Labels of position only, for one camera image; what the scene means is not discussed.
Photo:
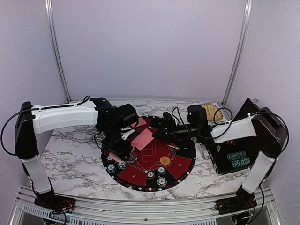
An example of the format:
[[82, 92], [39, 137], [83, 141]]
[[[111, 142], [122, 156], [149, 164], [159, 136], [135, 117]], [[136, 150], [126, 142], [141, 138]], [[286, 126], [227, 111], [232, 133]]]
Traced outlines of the red playing card deck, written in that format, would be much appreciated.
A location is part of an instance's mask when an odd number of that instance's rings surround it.
[[120, 161], [120, 159], [116, 156], [116, 155], [114, 155], [113, 153], [109, 153], [109, 156], [114, 160], [114, 161], [116, 161], [116, 162], [119, 162]]

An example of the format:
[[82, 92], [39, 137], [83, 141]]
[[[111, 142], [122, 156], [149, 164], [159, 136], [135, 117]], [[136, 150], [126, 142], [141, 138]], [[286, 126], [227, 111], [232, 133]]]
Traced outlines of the triangular all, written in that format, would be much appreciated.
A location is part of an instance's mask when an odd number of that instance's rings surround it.
[[179, 147], [174, 145], [167, 145], [167, 147], [170, 155], [180, 150]]

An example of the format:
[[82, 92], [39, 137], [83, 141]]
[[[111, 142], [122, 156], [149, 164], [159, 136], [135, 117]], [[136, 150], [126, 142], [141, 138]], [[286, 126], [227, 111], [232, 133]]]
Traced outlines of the dealt red card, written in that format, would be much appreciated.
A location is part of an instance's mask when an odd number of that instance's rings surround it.
[[138, 128], [138, 127], [143, 126], [145, 124], [147, 124], [146, 120], [143, 117], [140, 117], [138, 122], [133, 124], [133, 127]]
[[143, 130], [135, 139], [131, 141], [131, 145], [139, 151], [143, 150], [154, 137], [149, 129]]

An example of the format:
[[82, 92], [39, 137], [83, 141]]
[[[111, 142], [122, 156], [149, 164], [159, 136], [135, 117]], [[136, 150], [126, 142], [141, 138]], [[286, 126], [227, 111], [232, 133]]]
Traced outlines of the green chips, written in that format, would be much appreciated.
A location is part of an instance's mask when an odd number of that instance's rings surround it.
[[157, 168], [157, 174], [158, 175], [162, 176], [165, 173], [166, 173], [166, 168], [165, 167], [160, 166], [160, 167]]
[[109, 164], [106, 168], [107, 172], [109, 174], [115, 173], [116, 171], [116, 165], [115, 164]]

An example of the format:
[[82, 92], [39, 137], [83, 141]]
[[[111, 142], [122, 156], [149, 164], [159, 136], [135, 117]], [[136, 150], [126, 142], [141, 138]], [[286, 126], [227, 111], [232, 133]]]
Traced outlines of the orange big blind button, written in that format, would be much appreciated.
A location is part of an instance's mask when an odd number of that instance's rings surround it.
[[163, 156], [160, 158], [160, 164], [169, 165], [170, 163], [171, 163], [171, 160], [168, 156]]

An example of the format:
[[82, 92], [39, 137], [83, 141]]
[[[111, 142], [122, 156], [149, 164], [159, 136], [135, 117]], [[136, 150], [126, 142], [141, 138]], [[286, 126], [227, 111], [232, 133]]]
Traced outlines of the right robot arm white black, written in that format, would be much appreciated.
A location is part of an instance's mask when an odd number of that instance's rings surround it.
[[187, 108], [186, 124], [176, 124], [168, 112], [163, 113], [163, 120], [165, 125], [152, 135], [155, 139], [172, 143], [195, 137], [206, 146], [236, 141], [238, 146], [255, 154], [250, 173], [232, 200], [232, 206], [237, 210], [244, 209], [254, 198], [254, 192], [268, 177], [289, 142], [287, 124], [268, 107], [251, 112], [243, 105], [237, 118], [213, 126], [208, 124], [206, 109], [201, 105]]

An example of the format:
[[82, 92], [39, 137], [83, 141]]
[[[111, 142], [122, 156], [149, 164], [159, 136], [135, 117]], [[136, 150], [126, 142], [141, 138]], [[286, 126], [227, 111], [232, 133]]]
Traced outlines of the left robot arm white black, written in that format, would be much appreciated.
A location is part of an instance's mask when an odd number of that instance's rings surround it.
[[128, 161], [133, 147], [127, 139], [138, 123], [139, 117], [131, 104], [115, 107], [104, 97], [86, 96], [82, 101], [50, 106], [25, 102], [15, 125], [15, 154], [36, 188], [37, 199], [54, 209], [59, 198], [41, 162], [36, 136], [61, 128], [95, 126], [104, 135], [102, 146]]

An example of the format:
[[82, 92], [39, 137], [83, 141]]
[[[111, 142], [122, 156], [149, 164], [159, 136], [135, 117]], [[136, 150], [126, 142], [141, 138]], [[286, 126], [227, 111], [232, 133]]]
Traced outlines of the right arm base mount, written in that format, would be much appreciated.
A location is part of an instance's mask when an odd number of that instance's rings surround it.
[[216, 201], [214, 208], [220, 215], [234, 213], [241, 210], [248, 210], [257, 206], [256, 199], [251, 198], [246, 201], [243, 197], [231, 197]]

